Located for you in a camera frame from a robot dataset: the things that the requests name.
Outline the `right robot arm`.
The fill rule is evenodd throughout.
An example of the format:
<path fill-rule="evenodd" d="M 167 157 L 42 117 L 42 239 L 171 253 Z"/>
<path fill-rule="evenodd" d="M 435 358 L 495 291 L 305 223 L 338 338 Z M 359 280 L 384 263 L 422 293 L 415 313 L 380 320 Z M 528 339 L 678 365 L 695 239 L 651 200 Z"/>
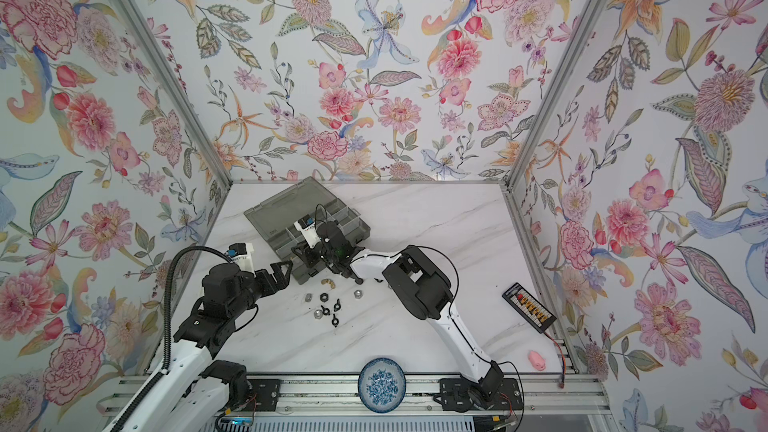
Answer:
<path fill-rule="evenodd" d="M 385 281 L 405 309 L 428 322 L 451 352 L 467 384 L 469 400 L 488 409 L 503 383 L 500 365 L 484 352 L 455 306 L 457 283 L 426 255 L 428 247 L 409 245 L 399 252 L 376 252 L 352 244 L 335 222 L 308 217 L 293 224 L 303 237 L 294 252 L 308 266 L 321 262 L 332 273 L 361 284 Z"/>

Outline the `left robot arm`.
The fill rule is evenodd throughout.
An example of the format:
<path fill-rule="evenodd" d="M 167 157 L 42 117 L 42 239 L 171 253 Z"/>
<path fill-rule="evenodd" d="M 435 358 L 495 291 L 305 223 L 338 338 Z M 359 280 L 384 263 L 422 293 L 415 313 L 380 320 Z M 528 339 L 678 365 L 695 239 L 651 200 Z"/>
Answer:
<path fill-rule="evenodd" d="M 181 260 L 193 252 L 222 262 L 203 278 L 203 296 L 176 331 L 171 330 L 173 279 Z M 239 328 L 243 313 L 258 309 L 258 300 L 290 284 L 293 263 L 253 268 L 252 248 L 236 243 L 221 252 L 207 246 L 183 248 L 172 259 L 164 292 L 162 360 L 107 431 L 198 431 L 216 414 L 227 414 L 254 400 L 257 393 L 244 365 L 217 355 Z"/>

